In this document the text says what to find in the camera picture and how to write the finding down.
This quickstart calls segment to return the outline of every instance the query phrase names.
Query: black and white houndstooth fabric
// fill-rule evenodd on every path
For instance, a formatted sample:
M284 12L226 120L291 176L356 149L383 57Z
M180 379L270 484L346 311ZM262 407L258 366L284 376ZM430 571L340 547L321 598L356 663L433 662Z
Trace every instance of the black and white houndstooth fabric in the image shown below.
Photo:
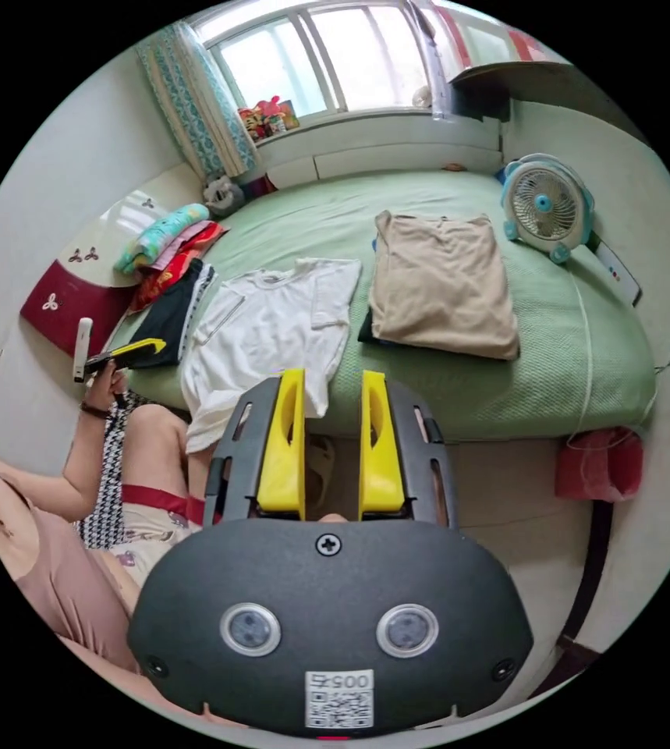
M116 415L115 424L106 424L106 439L103 445L103 474L95 510L77 524L88 548L111 548L123 540L124 518L122 515L122 444L126 419L138 406L153 401L127 392L126 407Z

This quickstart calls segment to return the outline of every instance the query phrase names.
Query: qr code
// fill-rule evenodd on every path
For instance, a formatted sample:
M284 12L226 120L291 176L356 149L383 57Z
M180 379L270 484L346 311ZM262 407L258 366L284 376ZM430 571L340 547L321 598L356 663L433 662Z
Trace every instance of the qr code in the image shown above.
M309 672L307 727L371 728L374 725L373 687L373 672Z

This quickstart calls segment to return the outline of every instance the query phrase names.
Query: bracelet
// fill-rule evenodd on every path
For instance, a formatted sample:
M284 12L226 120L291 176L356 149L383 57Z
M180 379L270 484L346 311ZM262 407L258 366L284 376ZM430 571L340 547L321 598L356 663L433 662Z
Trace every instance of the bracelet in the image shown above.
M103 411L100 408L94 408L93 406L89 406L87 403L85 403L85 401L80 404L80 410L85 414L90 414L91 416L103 419L103 421L108 421L111 418L110 411Z

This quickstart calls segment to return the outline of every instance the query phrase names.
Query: hand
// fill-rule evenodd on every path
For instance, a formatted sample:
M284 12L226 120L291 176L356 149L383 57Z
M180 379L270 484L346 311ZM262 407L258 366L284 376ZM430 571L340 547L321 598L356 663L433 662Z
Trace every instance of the hand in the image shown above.
M117 371L114 360L98 372L85 395L85 403L91 408L101 411L111 410L117 392L126 391L126 376L124 370Z

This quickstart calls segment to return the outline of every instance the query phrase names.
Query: white fan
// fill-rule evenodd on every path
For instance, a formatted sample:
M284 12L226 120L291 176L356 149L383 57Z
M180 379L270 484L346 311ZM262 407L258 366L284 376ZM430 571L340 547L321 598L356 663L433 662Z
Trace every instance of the white fan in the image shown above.
M507 238L547 252L556 264L590 238L594 199L576 172L553 156L531 154L508 164L501 205Z

